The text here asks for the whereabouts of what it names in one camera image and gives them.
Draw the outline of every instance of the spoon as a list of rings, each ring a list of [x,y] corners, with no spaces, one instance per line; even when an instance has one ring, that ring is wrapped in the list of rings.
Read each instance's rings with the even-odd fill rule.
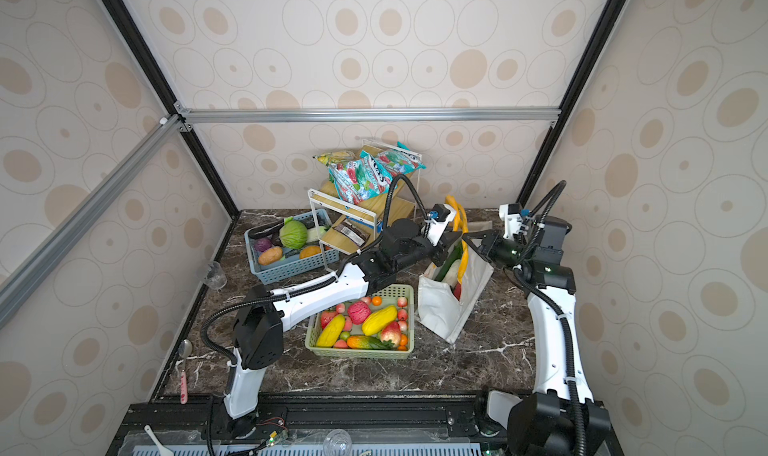
[[[174,456],[174,452],[160,444],[158,441],[158,437],[154,435],[154,432],[152,432],[152,428],[147,424],[144,426],[144,430],[147,432],[150,438],[152,438],[152,442],[154,442],[154,445],[158,447],[158,452],[160,453],[160,456]]]
[[[179,385],[182,404],[187,403],[187,358],[192,354],[193,349],[194,346],[192,346],[192,341],[189,339],[184,339],[179,344],[179,358],[181,358],[181,382]]]

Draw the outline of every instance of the vegetable basket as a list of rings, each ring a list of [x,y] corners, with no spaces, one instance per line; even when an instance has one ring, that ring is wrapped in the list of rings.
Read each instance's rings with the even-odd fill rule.
[[[339,349],[339,348],[317,348],[317,338],[320,337],[322,327],[320,326],[320,315],[310,316],[310,324],[306,329],[306,337],[304,337],[304,346],[315,353],[318,356],[331,356],[334,358],[375,358],[375,359],[407,359],[413,352],[413,326],[415,321],[413,320],[413,288],[407,284],[393,284],[381,291],[377,292],[373,296],[381,296],[382,304],[380,306],[368,305],[372,311],[379,311],[387,306],[394,306],[397,304],[398,297],[407,297],[408,306],[408,351],[397,350],[382,350],[382,349]],[[350,331],[352,335],[361,335],[360,325],[352,326]]]
[[[312,219],[312,211],[295,215],[293,218],[297,221]],[[328,217],[328,212],[324,209],[317,211],[317,221],[320,225],[324,226],[330,226],[331,224],[331,220]],[[290,278],[291,276],[295,276],[303,272],[324,266],[322,262],[323,254],[315,254],[314,256],[310,256],[309,258],[304,259],[300,259],[299,255],[295,254],[289,258],[285,258],[283,261],[275,261],[267,266],[259,265],[259,254],[254,249],[254,241],[260,237],[263,237],[263,233],[269,232],[272,228],[279,224],[280,223],[270,223],[245,231],[245,247],[246,252],[248,253],[250,271],[257,278],[259,278],[264,285],[282,281],[283,279]],[[317,241],[311,244],[319,245],[320,242]],[[339,252],[335,249],[326,249],[324,256],[328,264],[339,260]]]

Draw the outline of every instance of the green plastic basket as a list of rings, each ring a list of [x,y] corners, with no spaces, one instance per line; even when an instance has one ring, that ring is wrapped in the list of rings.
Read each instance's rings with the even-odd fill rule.
[[[385,351],[382,349],[339,349],[339,348],[316,348],[317,338],[320,337],[322,327],[320,326],[319,315],[310,316],[310,324],[306,329],[304,337],[304,346],[318,356],[331,356],[334,358],[372,358],[372,359],[407,359],[413,352],[413,288],[407,284],[393,284],[373,296],[381,296],[382,304],[380,306],[369,305],[371,311],[378,311],[383,307],[397,305],[398,297],[408,297],[408,351]],[[361,325],[352,326],[350,333],[361,335]]]

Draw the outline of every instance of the clear plastic cup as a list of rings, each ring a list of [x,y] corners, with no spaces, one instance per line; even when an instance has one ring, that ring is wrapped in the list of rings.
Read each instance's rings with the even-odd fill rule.
[[[221,264],[216,261],[207,262],[197,269],[195,272],[197,278],[199,278],[203,284],[215,291],[226,286],[226,275],[224,269],[221,269]]]
[[[334,429],[322,443],[322,453],[325,456],[350,456],[352,454],[352,437],[343,429]]]

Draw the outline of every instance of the dark marble surface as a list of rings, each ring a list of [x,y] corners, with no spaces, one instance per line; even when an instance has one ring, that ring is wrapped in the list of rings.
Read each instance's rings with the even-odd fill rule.
[[[240,217],[221,260],[228,282],[220,291],[207,292],[188,336],[195,346],[187,360],[190,393],[224,390],[226,359],[202,344],[200,324],[217,309],[242,300],[247,290],[258,283],[248,265],[244,232],[301,212],[304,211],[254,210],[244,211]],[[494,221],[494,226],[500,226],[496,209],[470,209],[467,217],[470,221]],[[418,275],[427,264],[424,261],[401,273],[397,282],[411,285],[416,291]],[[293,285],[323,273],[322,268],[316,269],[269,288]],[[211,338],[228,348],[232,346],[234,315],[221,317],[210,330]],[[499,270],[494,271],[454,345],[416,323],[415,347],[406,360],[318,357],[304,348],[307,322],[302,321],[285,333],[283,357],[267,370],[263,392],[440,392],[476,390],[484,384],[508,390],[533,387],[536,361],[531,313],[523,294]],[[175,367],[160,394],[179,393],[179,362],[175,362]]]

